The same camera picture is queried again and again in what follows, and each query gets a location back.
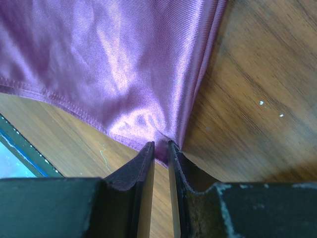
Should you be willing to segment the purple cloth napkin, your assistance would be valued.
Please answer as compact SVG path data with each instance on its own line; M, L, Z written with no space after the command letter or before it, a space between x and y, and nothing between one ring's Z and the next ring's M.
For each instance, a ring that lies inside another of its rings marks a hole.
M3 0L0 90L140 150L181 146L224 0Z

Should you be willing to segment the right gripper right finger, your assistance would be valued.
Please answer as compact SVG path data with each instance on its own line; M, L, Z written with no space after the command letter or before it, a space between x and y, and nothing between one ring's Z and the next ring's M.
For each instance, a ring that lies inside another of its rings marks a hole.
M192 232L188 195L208 190L216 178L190 161L173 141L168 142L168 172L172 204L173 231L176 238L188 238Z

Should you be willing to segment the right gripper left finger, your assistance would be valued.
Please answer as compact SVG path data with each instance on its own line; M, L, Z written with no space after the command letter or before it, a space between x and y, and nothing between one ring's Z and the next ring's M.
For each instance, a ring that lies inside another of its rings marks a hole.
M148 142L128 163L107 176L99 196L99 237L150 236L154 142Z

